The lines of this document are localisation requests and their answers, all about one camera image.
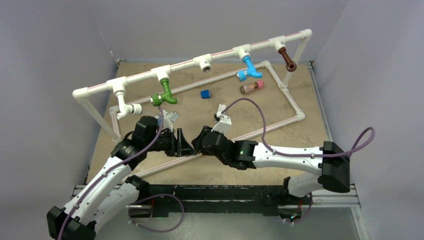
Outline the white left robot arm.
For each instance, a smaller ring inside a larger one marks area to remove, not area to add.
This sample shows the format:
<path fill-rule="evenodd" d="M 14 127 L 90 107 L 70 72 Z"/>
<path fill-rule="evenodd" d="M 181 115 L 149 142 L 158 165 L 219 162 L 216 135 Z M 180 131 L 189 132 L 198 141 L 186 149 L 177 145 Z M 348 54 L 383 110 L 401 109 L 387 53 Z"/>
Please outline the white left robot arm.
<path fill-rule="evenodd" d="M 162 125 L 163 118 L 142 116 L 134 131 L 115 145 L 97 175 L 62 208 L 47 213 L 47 226 L 55 240 L 93 240 L 100 229 L 129 204 L 142 205 L 149 199 L 149 183 L 132 170 L 148 152 L 164 152 L 168 157 L 185 157 L 195 150 L 185 140 L 182 129 L 173 133 Z M 121 180 L 129 176 L 123 185 Z"/>

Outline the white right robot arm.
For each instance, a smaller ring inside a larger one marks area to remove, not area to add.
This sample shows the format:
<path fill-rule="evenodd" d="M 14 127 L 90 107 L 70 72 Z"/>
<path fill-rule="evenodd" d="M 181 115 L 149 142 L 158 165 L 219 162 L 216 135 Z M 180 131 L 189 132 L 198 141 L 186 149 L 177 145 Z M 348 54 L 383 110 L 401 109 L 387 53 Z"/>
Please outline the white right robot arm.
<path fill-rule="evenodd" d="M 267 147 L 253 140 L 232 141 L 224 134 L 204 126 L 192 140 L 195 152 L 214 156 L 222 164 L 238 170 L 282 168 L 303 171 L 284 180 L 280 196 L 288 204 L 317 191 L 348 193 L 350 187 L 350 158 L 332 141 L 309 148 Z"/>

